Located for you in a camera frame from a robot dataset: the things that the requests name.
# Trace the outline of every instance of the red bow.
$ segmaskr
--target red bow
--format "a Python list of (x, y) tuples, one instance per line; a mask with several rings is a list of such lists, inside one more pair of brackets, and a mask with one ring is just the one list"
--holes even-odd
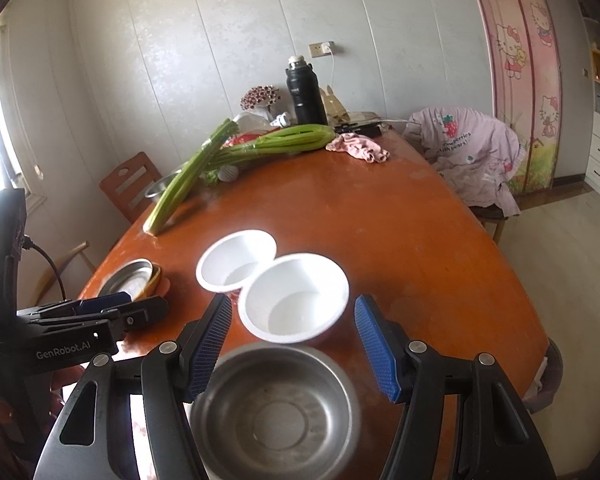
[(515, 28), (511, 27), (511, 25), (507, 26), (507, 34), (509, 34), (514, 40), (520, 43), (520, 35), (518, 34), (518, 31)]

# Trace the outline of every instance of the metal screw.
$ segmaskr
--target metal screw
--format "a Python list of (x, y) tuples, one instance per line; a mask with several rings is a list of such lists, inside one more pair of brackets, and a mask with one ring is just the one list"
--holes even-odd
[(427, 349), (427, 345), (425, 345), (422, 341), (411, 341), (409, 343), (409, 350), (411, 350), (414, 354), (422, 354)]
[(98, 354), (93, 358), (94, 366), (104, 366), (109, 362), (109, 356), (106, 354)]
[(174, 343), (173, 341), (165, 341), (160, 345), (159, 350), (161, 354), (170, 354), (172, 352), (175, 352), (177, 347), (178, 345), (176, 345), (176, 343)]
[(493, 358), (491, 354), (487, 354), (487, 352), (483, 352), (478, 355), (478, 361), (480, 361), (485, 366), (491, 366), (496, 362), (496, 359)]

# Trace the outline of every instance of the white bowl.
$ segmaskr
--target white bowl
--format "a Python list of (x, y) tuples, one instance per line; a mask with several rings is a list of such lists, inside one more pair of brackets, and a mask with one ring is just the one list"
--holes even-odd
[(200, 256), (196, 278), (206, 290), (231, 292), (275, 257), (276, 241), (269, 233), (238, 231), (221, 238)]
[(238, 297), (238, 314), (254, 336), (298, 343), (321, 334), (344, 312), (349, 282), (319, 254), (289, 254), (254, 274)]

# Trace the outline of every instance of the orange wooden table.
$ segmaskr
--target orange wooden table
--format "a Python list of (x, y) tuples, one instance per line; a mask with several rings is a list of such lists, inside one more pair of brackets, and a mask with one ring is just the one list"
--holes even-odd
[[(362, 407), (358, 450), (343, 479), (380, 476), (402, 409), (378, 390), (366, 360), (353, 320), (359, 294), (372, 294), (387, 318), (441, 354), (472, 359), (490, 352), (520, 394), (547, 348), (520, 282), (471, 212), (408, 144), (397, 137), (380, 143), (391, 152), (384, 164), (320, 150), (247, 171), (193, 196), (156, 238), (142, 232), (145, 213), (82, 293), (95, 296), (109, 275), (135, 258), (162, 267), (171, 280), (170, 313), (127, 337), (122, 351), (131, 356), (174, 339), (200, 317), (212, 294), (198, 285), (196, 263), (231, 232), (262, 229), (276, 239), (278, 255), (311, 252), (336, 261), (349, 279), (350, 301), (316, 348), (346, 371)], [(222, 352), (255, 340), (234, 311)], [(445, 411), (435, 478), (446, 475), (450, 420)]]

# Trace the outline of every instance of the black cable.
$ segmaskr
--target black cable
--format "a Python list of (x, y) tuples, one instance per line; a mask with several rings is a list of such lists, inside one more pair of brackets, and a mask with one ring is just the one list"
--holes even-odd
[(48, 261), (49, 265), (51, 266), (51, 269), (53, 270), (54, 274), (56, 275), (56, 280), (58, 280), (58, 285), (60, 286), (60, 292), (62, 293), (62, 300), (65, 301), (66, 293), (64, 292), (64, 285), (62, 284), (62, 278), (60, 277), (60, 272), (58, 272), (58, 268), (56, 267), (56, 264), (51, 259), (51, 257), (48, 254), (46, 254), (43, 249), (41, 249), (35, 243), (33, 243), (31, 238), (29, 238), (27, 235), (24, 236), (24, 243), (22, 244), (22, 248), (25, 250), (34, 249), (45, 257), (45, 260)]

